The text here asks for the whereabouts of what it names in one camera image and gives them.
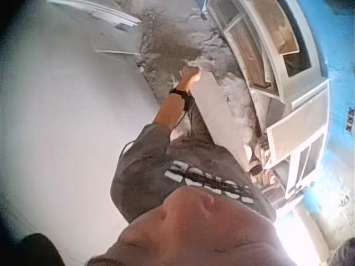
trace t-shirt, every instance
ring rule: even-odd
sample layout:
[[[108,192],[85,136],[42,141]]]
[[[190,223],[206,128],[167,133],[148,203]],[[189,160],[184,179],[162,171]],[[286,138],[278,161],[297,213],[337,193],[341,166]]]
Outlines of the t-shirt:
[[[180,186],[203,186],[275,220],[275,210],[224,147],[182,136],[170,141],[167,126],[146,125],[119,159],[111,197],[130,223],[161,205]]]

